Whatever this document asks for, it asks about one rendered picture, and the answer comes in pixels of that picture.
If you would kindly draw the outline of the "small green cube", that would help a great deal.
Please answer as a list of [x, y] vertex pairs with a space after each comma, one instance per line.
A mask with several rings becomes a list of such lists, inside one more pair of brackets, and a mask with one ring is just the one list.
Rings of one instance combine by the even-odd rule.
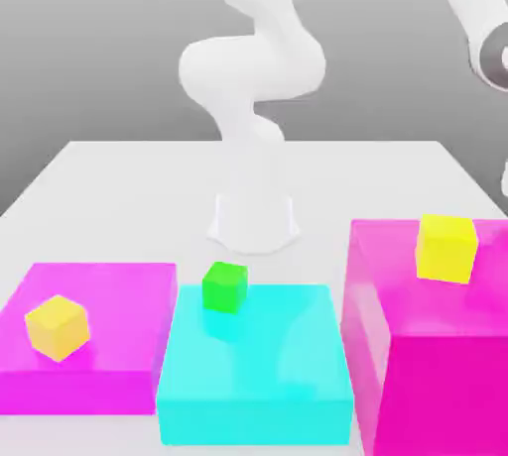
[[204, 308], [235, 314], [247, 296], [248, 268], [214, 262], [203, 277], [201, 287]]

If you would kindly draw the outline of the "small yellow cube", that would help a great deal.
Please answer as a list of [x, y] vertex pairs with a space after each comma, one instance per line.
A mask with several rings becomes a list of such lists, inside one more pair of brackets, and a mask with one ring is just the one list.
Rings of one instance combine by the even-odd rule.
[[477, 249], [478, 237], [470, 218], [424, 214], [415, 248], [417, 277], [466, 285]]

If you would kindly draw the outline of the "small orange cube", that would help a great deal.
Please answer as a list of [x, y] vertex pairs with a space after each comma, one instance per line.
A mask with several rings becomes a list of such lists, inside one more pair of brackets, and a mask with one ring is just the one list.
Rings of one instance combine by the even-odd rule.
[[32, 348], [57, 363], [90, 339], [85, 308], [59, 294], [26, 313], [24, 320]]

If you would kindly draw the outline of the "large cyan box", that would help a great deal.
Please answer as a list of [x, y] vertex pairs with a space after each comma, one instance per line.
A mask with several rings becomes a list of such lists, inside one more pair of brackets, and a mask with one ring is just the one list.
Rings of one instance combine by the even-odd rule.
[[353, 393], [326, 285], [251, 285], [236, 314], [180, 289], [157, 393], [165, 445], [346, 445]]

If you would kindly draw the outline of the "large magenta box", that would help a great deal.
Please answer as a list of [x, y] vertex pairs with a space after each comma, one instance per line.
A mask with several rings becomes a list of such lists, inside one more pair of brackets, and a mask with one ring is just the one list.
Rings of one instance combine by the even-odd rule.
[[[91, 338], [60, 363], [35, 351], [25, 315], [60, 294]], [[170, 263], [38, 263], [0, 309], [0, 415], [151, 415], [178, 282]]]

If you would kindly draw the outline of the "large pink box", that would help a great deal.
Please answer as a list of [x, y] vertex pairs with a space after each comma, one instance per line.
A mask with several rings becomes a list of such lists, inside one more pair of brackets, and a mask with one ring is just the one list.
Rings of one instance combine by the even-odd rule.
[[508, 456], [508, 220], [466, 285], [416, 275], [415, 220], [350, 226], [340, 323], [365, 456]]

